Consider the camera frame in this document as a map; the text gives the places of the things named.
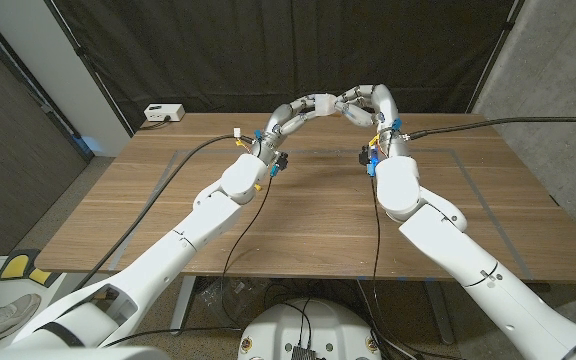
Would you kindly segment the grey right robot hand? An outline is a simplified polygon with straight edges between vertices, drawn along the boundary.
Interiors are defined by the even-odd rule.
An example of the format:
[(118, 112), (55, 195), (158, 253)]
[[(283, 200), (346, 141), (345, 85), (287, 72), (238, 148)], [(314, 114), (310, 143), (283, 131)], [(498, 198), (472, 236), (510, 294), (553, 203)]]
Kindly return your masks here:
[(338, 96), (334, 108), (357, 126), (375, 126), (376, 143), (387, 158), (409, 155), (398, 108), (384, 84), (358, 85)]

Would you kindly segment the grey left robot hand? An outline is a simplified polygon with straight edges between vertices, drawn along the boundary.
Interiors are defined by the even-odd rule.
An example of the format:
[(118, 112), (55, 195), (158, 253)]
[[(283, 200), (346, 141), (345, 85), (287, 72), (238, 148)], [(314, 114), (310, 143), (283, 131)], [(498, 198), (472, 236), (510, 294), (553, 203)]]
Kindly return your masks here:
[(271, 114), (261, 139), (253, 144), (252, 154), (269, 165), (284, 140), (316, 117), (314, 107), (315, 94), (303, 96), (277, 107)]

